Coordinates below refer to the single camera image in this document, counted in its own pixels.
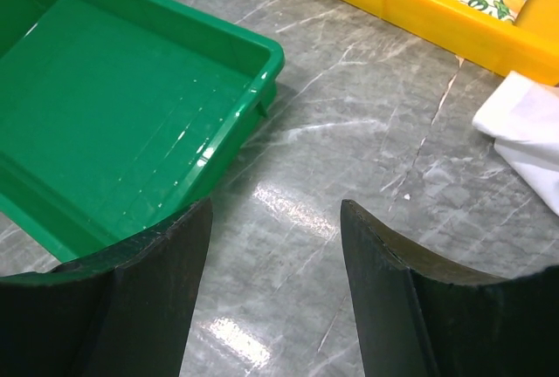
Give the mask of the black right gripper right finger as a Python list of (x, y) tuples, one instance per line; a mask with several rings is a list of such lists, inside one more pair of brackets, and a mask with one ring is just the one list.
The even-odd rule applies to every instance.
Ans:
[(501, 278), (344, 200), (342, 250), (368, 376), (555, 376), (558, 269)]

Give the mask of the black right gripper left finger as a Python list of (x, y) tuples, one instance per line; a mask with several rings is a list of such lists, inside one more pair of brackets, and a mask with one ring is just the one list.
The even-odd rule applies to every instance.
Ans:
[(212, 220), (204, 198), (92, 255), (2, 278), (2, 375), (177, 376)]

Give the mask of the white daisy print t-shirt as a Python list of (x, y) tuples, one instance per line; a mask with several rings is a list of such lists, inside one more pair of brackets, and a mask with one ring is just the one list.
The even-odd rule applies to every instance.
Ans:
[(558, 212), (558, 88), (510, 72), (473, 116), (496, 152)]

